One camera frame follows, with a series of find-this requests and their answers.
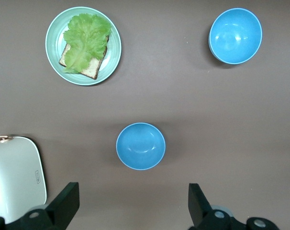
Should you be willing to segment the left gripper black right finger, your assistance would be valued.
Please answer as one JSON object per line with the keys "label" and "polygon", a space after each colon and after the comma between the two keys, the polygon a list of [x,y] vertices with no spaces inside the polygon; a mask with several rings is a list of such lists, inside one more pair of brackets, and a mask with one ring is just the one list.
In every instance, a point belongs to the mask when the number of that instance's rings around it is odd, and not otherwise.
{"label": "left gripper black right finger", "polygon": [[198,184],[189,184],[188,209],[193,222],[192,230],[245,230],[230,210],[211,206]]}

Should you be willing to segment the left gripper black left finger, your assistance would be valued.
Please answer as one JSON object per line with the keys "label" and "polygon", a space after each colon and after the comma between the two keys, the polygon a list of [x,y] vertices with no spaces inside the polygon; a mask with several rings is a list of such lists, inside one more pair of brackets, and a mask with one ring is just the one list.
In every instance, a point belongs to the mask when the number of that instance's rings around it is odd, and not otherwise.
{"label": "left gripper black left finger", "polygon": [[6,230],[65,230],[79,209],[79,183],[70,182],[45,208],[27,212]]}

